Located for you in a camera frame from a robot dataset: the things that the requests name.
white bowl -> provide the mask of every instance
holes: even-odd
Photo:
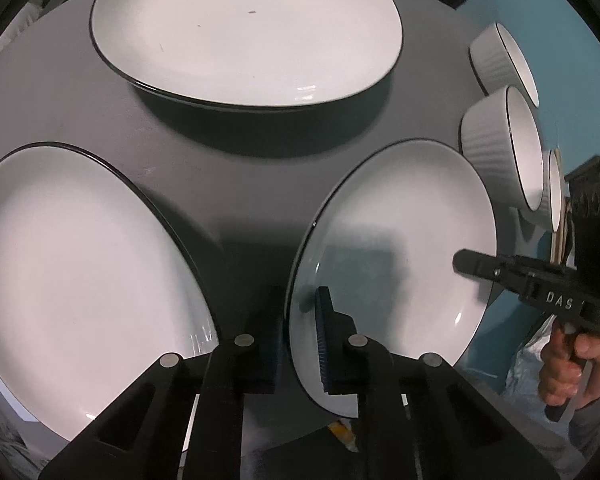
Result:
[[[520,213],[532,224],[555,233],[558,231],[562,217],[564,176],[560,172],[560,165],[553,150],[542,154],[542,162],[544,163],[544,189],[540,206],[536,211],[523,209]]]
[[[320,380],[314,297],[322,285],[336,311],[389,351],[436,352],[455,364],[491,291],[491,282],[455,272],[454,254],[465,248],[495,254],[496,230],[480,177],[455,150],[403,141],[347,176],[307,233],[287,291],[291,359],[310,398],[358,416],[356,395],[330,396]]]
[[[462,118],[462,154],[482,177],[492,200],[535,211],[542,199],[542,147],[525,98],[506,86]]]
[[[501,23],[492,23],[475,38],[469,56],[487,93],[513,85],[538,108],[538,89],[529,65],[516,40]]]
[[[394,66],[392,0],[95,0],[91,37],[133,84],[203,106],[297,107],[369,88]]]

finger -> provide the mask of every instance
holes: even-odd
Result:
[[[567,397],[550,394],[542,383],[538,385],[538,394],[542,401],[548,406],[561,406],[567,402]]]
[[[552,377],[552,370],[542,367],[540,370],[540,384],[549,394],[561,397],[573,397],[578,392],[578,383],[563,383]]]
[[[582,369],[576,363],[551,357],[540,370],[540,379],[554,379],[559,383],[578,384]]]
[[[554,320],[551,337],[547,346],[550,348],[550,351],[560,359],[568,359],[571,355],[571,350],[567,346],[565,340],[564,330],[557,318]]]
[[[578,357],[593,359],[600,365],[600,337],[592,334],[580,334],[574,342],[574,350]]]

black device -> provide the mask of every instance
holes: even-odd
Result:
[[[76,436],[39,480],[175,480],[196,394],[183,480],[239,480],[244,394],[272,394],[283,290],[210,354],[161,356]]]
[[[316,290],[320,377],[331,395],[358,394],[359,448],[372,480],[533,480],[558,473],[442,357],[411,359],[356,333]],[[408,400],[408,413],[402,405]]]
[[[517,293],[523,303],[555,314],[573,344],[580,332],[600,335],[600,156],[592,157],[565,179],[573,204],[574,269],[567,267],[566,261],[552,265],[535,258],[489,256],[469,250],[456,253],[454,267],[499,283]],[[590,365],[577,358],[573,349],[571,359],[586,371],[581,380],[581,385],[586,385]],[[547,406],[545,414],[557,422],[569,406],[570,401]]]

plate rim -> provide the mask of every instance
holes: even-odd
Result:
[[[18,152],[22,152],[22,151],[28,150],[30,148],[57,148],[57,149],[60,149],[60,150],[66,150],[66,151],[69,151],[69,152],[74,152],[74,153],[77,153],[77,154],[79,154],[81,156],[86,156],[87,158],[91,159],[93,162],[96,162],[97,164],[99,164],[105,170],[107,170],[110,173],[112,173],[119,180],[121,180],[122,183],[125,184],[127,186],[127,188],[129,190],[131,190],[142,201],[142,203],[144,204],[144,206],[149,209],[149,211],[154,215],[154,217],[158,220],[158,222],[160,222],[162,228],[170,236],[171,240],[176,245],[177,250],[183,256],[184,261],[187,264],[187,267],[189,267],[189,270],[192,273],[194,279],[196,280],[196,283],[197,283],[197,285],[198,285],[198,287],[200,289],[200,293],[202,294],[202,297],[205,300],[206,309],[209,312],[209,316],[210,316],[211,321],[213,323],[214,329],[216,330],[216,336],[218,338],[218,344],[219,344],[222,341],[222,330],[221,330],[220,326],[218,325],[216,315],[214,314],[213,310],[209,306],[208,293],[206,292],[206,289],[204,287],[204,283],[202,281],[202,277],[200,276],[200,272],[198,270],[198,267],[195,264],[195,261],[193,260],[193,258],[190,255],[189,251],[185,247],[184,243],[182,242],[182,240],[178,236],[177,232],[173,229],[173,227],[171,226],[171,224],[169,224],[168,220],[160,212],[160,210],[157,208],[157,206],[153,202],[151,202],[151,199],[149,199],[149,197],[147,195],[145,195],[144,192],[142,192],[142,190],[138,186],[136,186],[136,184],[134,184],[126,175],[124,175],[115,166],[113,166],[112,164],[110,164],[109,162],[107,162],[106,160],[104,160],[103,158],[95,155],[94,153],[92,153],[92,152],[90,152],[88,150],[85,150],[84,148],[80,148],[79,146],[75,146],[74,144],[69,144],[67,142],[57,142],[57,141],[54,141],[54,140],[43,140],[43,141],[40,141],[40,142],[30,142],[30,143],[27,143],[27,144],[23,144],[23,145],[15,148],[14,150],[11,150],[6,155],[2,156],[0,158],[0,164],[2,162],[4,162],[7,158],[9,158],[11,155],[15,155]],[[27,408],[26,405],[24,405],[24,403],[21,402],[21,400],[18,399],[18,397],[15,396],[15,394],[11,391],[10,387],[8,386],[8,384],[3,380],[3,378],[1,376],[0,376],[0,382],[4,385],[4,387],[7,389],[7,391],[9,392],[9,394],[13,397],[13,399],[15,399],[16,402],[24,410],[26,410],[26,412],[29,413],[30,416],[33,419],[35,419],[35,421],[30,420],[29,422],[39,422],[45,428],[47,428],[49,431],[55,433],[60,438],[65,439],[64,436],[60,435],[59,433],[56,433],[54,430],[52,430],[50,427],[48,427],[48,425],[46,425],[42,420],[40,420],[38,417],[36,417],[35,415],[33,415],[30,412],[29,408]],[[16,407],[14,407],[12,405],[12,403],[10,402],[10,400],[5,397],[5,395],[4,395],[4,393],[2,391],[0,391],[0,394],[1,394],[1,396],[3,396],[4,400],[16,411],[16,414],[18,416],[20,416],[22,418],[22,415],[26,415],[25,413],[21,413],[20,410],[16,409]]]
[[[313,103],[298,103],[296,105],[263,105],[263,106],[259,106],[259,105],[241,105],[241,104],[231,104],[231,103],[221,103],[221,102],[216,102],[216,101],[208,101],[205,99],[199,99],[199,98],[195,98],[195,97],[176,94],[176,93],[170,92],[168,90],[152,86],[149,83],[140,81],[139,79],[136,79],[135,77],[127,74],[126,72],[124,72],[123,70],[121,70],[117,66],[115,66],[109,59],[107,59],[107,57],[104,55],[104,53],[101,51],[100,47],[98,46],[98,42],[96,40],[94,31],[93,31],[93,10],[95,9],[97,1],[98,0],[93,0],[93,3],[91,4],[91,10],[89,11],[89,37],[91,39],[91,44],[93,45],[96,53],[98,54],[100,59],[103,60],[105,65],[107,65],[111,70],[113,70],[113,72],[118,74],[121,78],[125,79],[128,83],[131,83],[132,85],[136,86],[137,88],[139,88],[145,92],[149,92],[150,94],[157,95],[159,97],[163,97],[163,98],[169,99],[171,101],[176,101],[176,102],[184,103],[184,104],[188,104],[188,105],[194,105],[197,107],[206,108],[206,109],[210,109],[210,110],[225,110],[225,111],[231,111],[231,112],[247,112],[247,113],[248,112],[251,112],[251,113],[254,113],[254,112],[284,113],[284,112],[294,112],[294,111],[298,111],[298,110],[306,110],[309,108],[318,107],[318,106],[326,104],[326,103],[333,103],[336,101],[348,99],[355,95],[361,94],[362,92],[365,92],[366,90],[369,90],[370,88],[372,88],[373,86],[375,86],[379,82],[381,82],[389,74],[391,74],[393,72],[394,68],[396,67],[396,65],[398,64],[398,62],[400,61],[400,58],[402,57],[402,52],[404,50],[404,26],[402,24],[402,15],[400,13],[400,9],[398,9],[398,6],[395,4],[395,0],[391,0],[392,4],[394,4],[394,9],[395,9],[396,13],[398,14],[398,22],[400,23],[400,34],[402,36],[402,39],[400,40],[400,49],[398,49],[398,55],[395,57],[394,62],[389,67],[389,69],[386,71],[386,73],[384,73],[382,75],[382,77],[379,78],[372,85],[367,86],[366,88],[363,88],[357,92],[354,92],[353,94],[347,94],[347,95],[344,95],[344,96],[341,96],[338,98],[329,99],[327,101],[318,101],[318,102],[313,102]]]
[[[387,144],[387,145],[383,146],[382,148],[379,148],[378,150],[375,150],[369,156],[366,156],[361,162],[357,163],[351,170],[349,170],[345,174],[345,176],[340,179],[340,181],[336,184],[336,186],[334,186],[333,189],[328,193],[327,198],[322,202],[322,205],[318,209],[318,212],[316,213],[316,215],[312,219],[311,223],[309,224],[309,227],[308,227],[307,231],[305,232],[304,236],[302,237],[302,242],[300,243],[300,246],[298,247],[298,250],[296,251],[296,257],[294,258],[294,262],[292,264],[291,274],[289,276],[289,281],[288,281],[288,284],[287,284],[287,287],[286,287],[284,316],[283,316],[283,322],[282,322],[282,335],[283,335],[283,339],[284,339],[284,342],[285,342],[286,351],[287,351],[288,356],[289,356],[289,360],[291,361],[291,368],[292,368],[292,370],[294,372],[294,376],[296,378],[296,381],[298,381],[298,384],[300,385],[300,388],[302,389],[302,391],[304,392],[304,394],[308,397],[308,399],[312,403],[314,403],[318,408],[320,408],[324,412],[331,413],[332,415],[343,416],[343,415],[340,415],[339,413],[335,413],[335,412],[331,412],[330,410],[327,410],[325,407],[321,406],[309,394],[309,392],[305,389],[304,384],[302,384],[302,381],[300,380],[300,377],[298,376],[298,371],[296,370],[296,366],[294,365],[293,352],[291,351],[291,341],[290,341],[290,337],[289,337],[289,313],[290,313],[290,310],[291,310],[291,299],[292,299],[292,296],[293,296],[294,285],[296,284],[296,277],[298,275],[298,269],[299,269],[299,266],[300,266],[300,262],[302,260],[302,256],[304,255],[304,250],[306,249],[306,246],[309,243],[309,239],[311,238],[311,235],[312,235],[312,233],[313,233],[313,231],[314,231],[314,229],[315,229],[318,221],[320,220],[320,217],[323,215],[324,211],[327,209],[327,206],[329,205],[329,203],[331,202],[331,200],[335,197],[336,193],[342,188],[342,186],[344,186],[344,184],[346,183],[346,181],[349,180],[349,178],[352,177],[353,174],[356,173],[356,171],[359,170],[360,167],[362,167],[364,164],[366,164],[369,160],[371,160],[372,158],[374,158],[376,155],[379,155],[380,153],[384,152],[385,150],[388,150],[388,149],[390,149],[390,148],[392,148],[394,146],[397,146],[399,144],[406,144],[408,142],[414,142],[414,141],[416,141],[416,142],[428,142],[428,143],[431,143],[431,144],[438,144],[438,145],[440,145],[443,148],[451,150],[456,155],[459,155],[460,157],[464,158],[464,160],[469,164],[469,166],[472,168],[472,170],[474,170],[475,174],[478,176],[478,178],[480,179],[480,182],[482,183],[482,188],[484,189],[484,193],[487,196],[487,199],[489,201],[489,205],[491,207],[491,214],[492,214],[492,217],[493,217],[493,231],[495,233],[496,251],[497,251],[497,247],[498,247],[498,232],[497,232],[497,229],[496,229],[495,214],[493,212],[493,200],[491,200],[491,197],[489,196],[489,193],[487,192],[487,189],[486,189],[486,187],[484,185],[484,180],[482,179],[482,177],[480,176],[480,174],[476,171],[474,165],[461,152],[459,152],[455,148],[449,146],[448,144],[445,144],[444,142],[441,142],[439,140],[427,139],[426,137],[413,137],[412,139],[396,140],[394,142],[391,142],[390,144]]]

ribbed bowl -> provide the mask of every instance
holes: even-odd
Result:
[[[469,56],[487,93],[513,85],[530,105],[538,108],[538,89],[529,65],[516,40],[501,23],[492,23],[475,38]]]
[[[462,118],[462,154],[474,165],[495,202],[535,211],[542,199],[542,147],[523,95],[505,86]]]

